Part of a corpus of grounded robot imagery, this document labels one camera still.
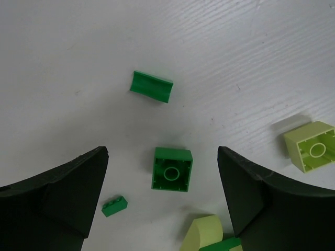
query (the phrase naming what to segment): gray surface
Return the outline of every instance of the gray surface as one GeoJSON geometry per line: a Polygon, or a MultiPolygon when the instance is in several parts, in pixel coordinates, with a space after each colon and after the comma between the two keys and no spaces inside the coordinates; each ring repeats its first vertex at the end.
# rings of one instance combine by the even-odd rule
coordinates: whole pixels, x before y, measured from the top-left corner
{"type": "Polygon", "coordinates": [[[231,232],[219,145],[335,189],[334,166],[302,174],[278,137],[309,120],[335,124],[329,4],[1,1],[0,186],[107,146],[84,251],[177,250],[191,219],[204,214],[218,214],[231,232]],[[128,92],[133,70],[174,80],[170,103],[128,92]],[[192,151],[188,193],[150,189],[156,146],[192,151]],[[128,208],[106,219],[100,207],[117,194],[128,208]]]}

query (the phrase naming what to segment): lego brick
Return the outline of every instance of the lego brick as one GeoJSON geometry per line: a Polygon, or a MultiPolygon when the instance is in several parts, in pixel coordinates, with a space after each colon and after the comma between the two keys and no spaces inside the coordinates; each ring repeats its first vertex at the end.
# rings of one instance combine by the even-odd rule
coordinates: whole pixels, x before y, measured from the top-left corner
{"type": "Polygon", "coordinates": [[[192,163],[190,150],[157,147],[151,188],[187,192],[192,163]]]}
{"type": "Polygon", "coordinates": [[[216,215],[195,219],[188,229],[180,251],[199,251],[202,247],[221,242],[223,235],[221,221],[216,215]]]}
{"type": "Polygon", "coordinates": [[[199,251],[243,251],[239,238],[229,238],[223,241],[200,248],[199,251]]]}
{"type": "Polygon", "coordinates": [[[292,163],[306,173],[335,161],[335,127],[316,121],[284,134],[292,163]]]}
{"type": "Polygon", "coordinates": [[[172,81],[134,71],[130,90],[168,103],[172,86],[172,81]]]}
{"type": "Polygon", "coordinates": [[[117,212],[126,209],[128,202],[123,196],[118,197],[115,200],[112,200],[103,205],[102,212],[106,217],[109,217],[117,212]]]}

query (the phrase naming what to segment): green rectangular piece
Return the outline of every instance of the green rectangular piece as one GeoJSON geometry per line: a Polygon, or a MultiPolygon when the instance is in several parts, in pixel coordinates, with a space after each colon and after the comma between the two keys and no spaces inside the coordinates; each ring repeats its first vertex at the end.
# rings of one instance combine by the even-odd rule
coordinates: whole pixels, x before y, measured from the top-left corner
{"type": "Polygon", "coordinates": [[[151,188],[187,192],[192,163],[190,150],[156,147],[151,188]]]}
{"type": "Polygon", "coordinates": [[[106,217],[109,217],[117,212],[126,209],[128,202],[123,196],[118,197],[115,200],[111,200],[110,202],[103,205],[102,212],[106,217]]]}
{"type": "Polygon", "coordinates": [[[335,127],[316,121],[284,134],[292,163],[306,173],[335,161],[335,127]]]}
{"type": "Polygon", "coordinates": [[[217,242],[206,247],[202,247],[199,251],[230,251],[232,248],[241,245],[240,238],[229,238],[225,239],[222,242],[217,242]]]}
{"type": "Polygon", "coordinates": [[[172,81],[134,71],[130,90],[168,103],[172,86],[172,81]]]}

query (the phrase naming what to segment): black object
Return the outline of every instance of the black object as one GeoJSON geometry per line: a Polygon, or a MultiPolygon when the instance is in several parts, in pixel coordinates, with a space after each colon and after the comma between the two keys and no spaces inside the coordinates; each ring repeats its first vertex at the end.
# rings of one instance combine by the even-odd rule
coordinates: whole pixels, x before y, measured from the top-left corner
{"type": "Polygon", "coordinates": [[[79,251],[88,237],[108,152],[98,147],[0,188],[0,250],[79,251]]]}
{"type": "Polygon", "coordinates": [[[243,251],[334,251],[335,191],[311,186],[219,147],[218,165],[243,251]]]}

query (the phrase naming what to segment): yellow block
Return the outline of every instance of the yellow block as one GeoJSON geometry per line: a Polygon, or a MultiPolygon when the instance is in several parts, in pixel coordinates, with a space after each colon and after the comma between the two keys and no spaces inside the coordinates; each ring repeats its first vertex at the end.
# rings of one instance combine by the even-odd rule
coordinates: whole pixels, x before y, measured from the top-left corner
{"type": "Polygon", "coordinates": [[[221,242],[222,224],[216,215],[195,219],[188,229],[180,251],[199,251],[200,248],[221,242]]]}
{"type": "Polygon", "coordinates": [[[237,247],[233,247],[233,248],[231,248],[229,251],[243,251],[243,249],[242,249],[242,245],[239,245],[239,246],[237,246],[237,247]]]}

